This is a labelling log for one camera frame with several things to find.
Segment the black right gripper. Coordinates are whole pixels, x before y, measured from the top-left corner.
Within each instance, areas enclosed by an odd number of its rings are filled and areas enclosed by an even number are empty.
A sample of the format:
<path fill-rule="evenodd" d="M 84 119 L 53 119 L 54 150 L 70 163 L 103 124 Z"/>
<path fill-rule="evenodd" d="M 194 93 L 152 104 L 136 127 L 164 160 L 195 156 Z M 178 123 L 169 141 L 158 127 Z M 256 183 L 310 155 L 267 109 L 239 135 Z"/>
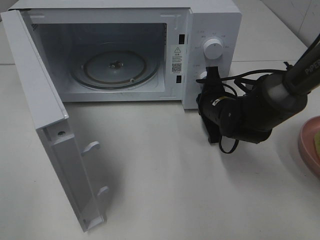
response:
<path fill-rule="evenodd" d="M 206 83 L 197 97 L 198 112 L 202 118 L 208 141 L 219 142 L 222 136 L 232 137 L 240 122 L 240 103 L 236 95 L 221 85 L 219 68 L 206 67 Z"/>

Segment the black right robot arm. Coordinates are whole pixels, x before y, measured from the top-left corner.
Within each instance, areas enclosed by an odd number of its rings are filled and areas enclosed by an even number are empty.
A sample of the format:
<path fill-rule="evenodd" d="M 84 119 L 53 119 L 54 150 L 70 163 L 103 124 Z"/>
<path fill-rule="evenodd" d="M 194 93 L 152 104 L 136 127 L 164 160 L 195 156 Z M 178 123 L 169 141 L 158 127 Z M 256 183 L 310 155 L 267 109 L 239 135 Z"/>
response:
<path fill-rule="evenodd" d="M 207 67 L 198 79 L 202 91 L 196 102 L 208 141 L 223 137 L 258 144 L 273 128 L 301 112 L 308 94 L 320 85 L 320 39 L 286 70 L 259 69 L 221 78 L 217 67 Z"/>

